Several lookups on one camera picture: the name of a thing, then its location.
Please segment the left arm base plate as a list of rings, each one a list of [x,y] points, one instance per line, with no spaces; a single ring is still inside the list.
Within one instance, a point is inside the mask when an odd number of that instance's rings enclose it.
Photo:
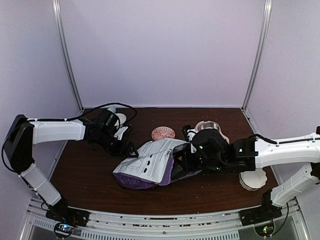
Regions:
[[[86,210],[75,209],[66,205],[50,206],[45,214],[48,219],[77,227],[86,227],[89,216],[90,213]]]

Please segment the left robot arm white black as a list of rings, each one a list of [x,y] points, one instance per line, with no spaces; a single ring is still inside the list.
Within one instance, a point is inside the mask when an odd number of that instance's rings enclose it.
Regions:
[[[114,107],[103,109],[98,117],[83,116],[64,119],[15,117],[1,149],[1,157],[7,158],[7,168],[17,174],[44,201],[48,210],[61,222],[72,218],[67,200],[51,184],[33,159],[33,146],[46,142],[88,141],[101,146],[114,156],[139,156],[132,141],[127,140],[130,131],[127,119],[121,118]]]

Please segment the purple pet food bag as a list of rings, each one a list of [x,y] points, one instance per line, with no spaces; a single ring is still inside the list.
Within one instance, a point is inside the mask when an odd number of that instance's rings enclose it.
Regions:
[[[149,141],[138,150],[138,157],[128,157],[112,172],[113,177],[123,188],[145,190],[156,186],[167,186],[201,171],[186,172],[174,162],[173,150],[180,149],[187,142],[174,138]]]

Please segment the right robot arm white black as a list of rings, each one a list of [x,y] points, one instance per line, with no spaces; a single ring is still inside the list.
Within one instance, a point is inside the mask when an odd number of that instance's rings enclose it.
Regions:
[[[198,170],[221,173],[251,173],[265,167],[303,163],[302,168],[267,194],[268,201],[256,210],[259,220],[268,220],[290,199],[320,182],[320,132],[283,139],[260,134],[233,143],[214,128],[186,130],[187,142],[175,147],[173,159],[186,172]]]

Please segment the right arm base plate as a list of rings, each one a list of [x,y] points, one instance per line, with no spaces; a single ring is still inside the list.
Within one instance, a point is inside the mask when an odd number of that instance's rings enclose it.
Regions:
[[[255,225],[271,221],[282,216],[282,209],[279,207],[265,208],[262,206],[241,210],[239,217],[242,226]]]

